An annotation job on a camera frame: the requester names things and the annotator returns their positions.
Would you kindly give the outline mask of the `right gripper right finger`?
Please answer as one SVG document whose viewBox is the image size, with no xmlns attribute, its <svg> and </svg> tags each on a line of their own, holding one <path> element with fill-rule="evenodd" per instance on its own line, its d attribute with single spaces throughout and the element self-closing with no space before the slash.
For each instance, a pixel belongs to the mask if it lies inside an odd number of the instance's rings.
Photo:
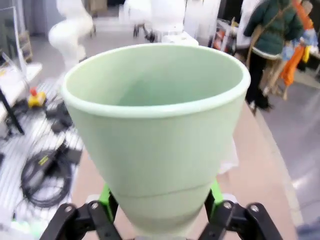
<svg viewBox="0 0 320 240">
<path fill-rule="evenodd" d="M 246 207 L 223 198 L 215 181 L 204 202 L 208 223 L 200 240 L 222 240 L 227 232 L 235 232 L 241 240 L 282 240 L 264 205 L 259 202 Z"/>
</svg>

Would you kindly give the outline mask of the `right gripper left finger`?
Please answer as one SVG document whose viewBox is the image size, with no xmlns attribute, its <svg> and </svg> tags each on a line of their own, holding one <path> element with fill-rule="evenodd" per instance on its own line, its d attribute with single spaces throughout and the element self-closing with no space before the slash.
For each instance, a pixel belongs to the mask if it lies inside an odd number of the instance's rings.
<svg viewBox="0 0 320 240">
<path fill-rule="evenodd" d="M 86 233 L 95 232 L 100 240 L 119 240 L 114 221 L 118 210 L 107 185 L 97 200 L 77 208 L 72 203 L 62 204 L 41 235 L 42 240 L 81 240 Z"/>
</svg>

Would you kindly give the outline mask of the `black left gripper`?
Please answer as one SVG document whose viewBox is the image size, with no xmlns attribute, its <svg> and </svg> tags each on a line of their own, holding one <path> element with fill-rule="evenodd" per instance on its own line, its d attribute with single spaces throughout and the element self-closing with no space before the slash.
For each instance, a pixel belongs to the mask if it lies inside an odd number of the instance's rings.
<svg viewBox="0 0 320 240">
<path fill-rule="evenodd" d="M 152 31 L 152 24 L 150 22 L 138 22 L 134 24 L 134 28 L 150 32 Z"/>
</svg>

